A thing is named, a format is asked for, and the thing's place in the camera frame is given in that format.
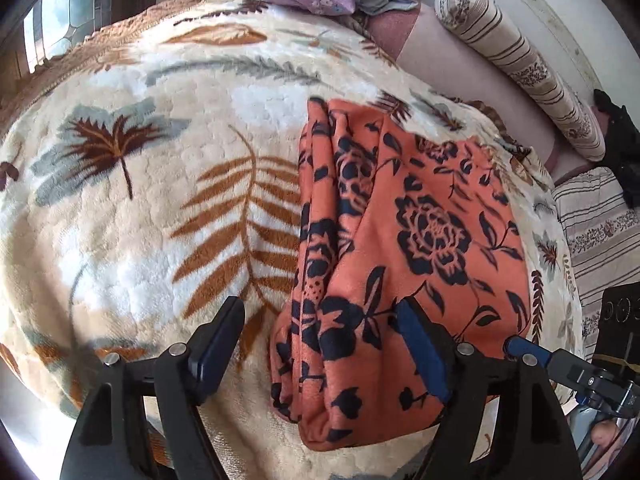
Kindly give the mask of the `person's right hand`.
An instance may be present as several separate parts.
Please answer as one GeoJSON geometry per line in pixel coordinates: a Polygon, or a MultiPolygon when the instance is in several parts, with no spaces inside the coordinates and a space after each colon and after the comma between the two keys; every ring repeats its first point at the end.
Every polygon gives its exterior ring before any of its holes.
{"type": "Polygon", "coordinates": [[[596,455],[616,455],[623,444],[620,427],[613,419],[597,422],[591,429],[590,439],[596,447],[596,455]]]}

